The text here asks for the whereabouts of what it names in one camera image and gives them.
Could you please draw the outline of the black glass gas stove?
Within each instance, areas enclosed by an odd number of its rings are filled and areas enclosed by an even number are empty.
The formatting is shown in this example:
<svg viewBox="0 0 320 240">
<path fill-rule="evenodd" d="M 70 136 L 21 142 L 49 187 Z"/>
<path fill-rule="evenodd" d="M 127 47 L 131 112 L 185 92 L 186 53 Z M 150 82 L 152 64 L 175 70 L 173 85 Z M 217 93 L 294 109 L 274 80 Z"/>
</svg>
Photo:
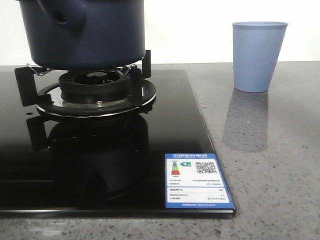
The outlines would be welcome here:
<svg viewBox="0 0 320 240">
<path fill-rule="evenodd" d="M 165 154 L 216 151 L 187 74 L 154 70 L 149 113 L 85 122 L 22 106 L 14 70 L 0 73 L 2 217 L 227 218 L 166 207 Z"/>
</svg>

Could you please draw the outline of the black round gas burner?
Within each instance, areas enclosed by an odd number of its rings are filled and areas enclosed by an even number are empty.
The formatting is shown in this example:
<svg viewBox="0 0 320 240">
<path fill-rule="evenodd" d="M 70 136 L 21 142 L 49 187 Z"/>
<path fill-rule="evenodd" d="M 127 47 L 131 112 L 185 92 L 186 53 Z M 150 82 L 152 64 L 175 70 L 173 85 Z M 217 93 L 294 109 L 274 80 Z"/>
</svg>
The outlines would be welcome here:
<svg viewBox="0 0 320 240">
<path fill-rule="evenodd" d="M 131 77 L 114 71 L 91 73 L 67 72 L 59 77 L 63 100 L 72 103 L 93 104 L 125 98 L 129 93 Z"/>
</svg>

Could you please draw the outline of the dark blue cooking pot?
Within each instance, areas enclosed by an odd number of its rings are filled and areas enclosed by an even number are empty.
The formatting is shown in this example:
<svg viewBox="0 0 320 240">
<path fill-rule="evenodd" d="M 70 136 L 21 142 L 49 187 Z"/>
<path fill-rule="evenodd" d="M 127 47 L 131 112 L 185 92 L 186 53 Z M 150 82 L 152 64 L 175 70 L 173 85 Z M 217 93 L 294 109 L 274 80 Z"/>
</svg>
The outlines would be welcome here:
<svg viewBox="0 0 320 240">
<path fill-rule="evenodd" d="M 21 0 L 32 60 L 54 70 L 125 66 L 145 55 L 142 0 Z"/>
</svg>

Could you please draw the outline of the blue energy efficiency label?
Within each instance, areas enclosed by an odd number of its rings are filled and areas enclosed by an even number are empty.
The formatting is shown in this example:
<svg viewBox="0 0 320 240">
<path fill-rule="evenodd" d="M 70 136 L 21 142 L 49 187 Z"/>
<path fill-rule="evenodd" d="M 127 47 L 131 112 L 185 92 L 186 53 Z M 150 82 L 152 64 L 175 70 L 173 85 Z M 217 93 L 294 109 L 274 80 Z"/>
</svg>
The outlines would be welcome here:
<svg viewBox="0 0 320 240">
<path fill-rule="evenodd" d="M 165 207 L 236 210 L 216 154 L 165 154 Z"/>
</svg>

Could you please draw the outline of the light blue ribbed cup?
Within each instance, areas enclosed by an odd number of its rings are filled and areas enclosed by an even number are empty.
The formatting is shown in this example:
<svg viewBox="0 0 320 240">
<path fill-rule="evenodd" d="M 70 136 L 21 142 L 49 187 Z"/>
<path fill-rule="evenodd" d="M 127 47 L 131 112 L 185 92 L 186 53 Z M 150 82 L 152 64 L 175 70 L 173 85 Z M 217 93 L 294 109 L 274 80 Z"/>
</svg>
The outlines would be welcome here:
<svg viewBox="0 0 320 240">
<path fill-rule="evenodd" d="M 234 88 L 249 93 L 269 90 L 287 22 L 232 23 Z"/>
</svg>

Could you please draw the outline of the black pot support grate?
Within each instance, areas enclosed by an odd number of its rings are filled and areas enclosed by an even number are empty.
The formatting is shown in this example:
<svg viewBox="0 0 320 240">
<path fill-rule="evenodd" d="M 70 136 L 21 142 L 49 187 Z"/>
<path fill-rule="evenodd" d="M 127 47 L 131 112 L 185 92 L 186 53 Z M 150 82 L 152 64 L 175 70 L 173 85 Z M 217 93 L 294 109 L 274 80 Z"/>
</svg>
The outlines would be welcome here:
<svg viewBox="0 0 320 240">
<path fill-rule="evenodd" d="M 14 73 L 21 103 L 24 107 L 35 105 L 40 114 L 63 119 L 104 118 L 135 111 L 147 112 L 149 110 L 148 106 L 156 99 L 156 87 L 148 81 L 148 78 L 150 78 L 152 74 L 150 50 L 145 52 L 141 61 L 141 68 L 138 68 L 136 64 L 132 64 L 130 66 L 118 66 L 92 72 L 68 71 L 78 74 L 116 72 L 120 76 L 129 75 L 130 87 L 128 95 L 119 100 L 107 102 L 101 100 L 95 103 L 66 101 L 62 99 L 59 82 L 38 91 L 34 76 L 42 77 L 51 72 L 48 68 L 27 65 L 16 68 Z"/>
</svg>

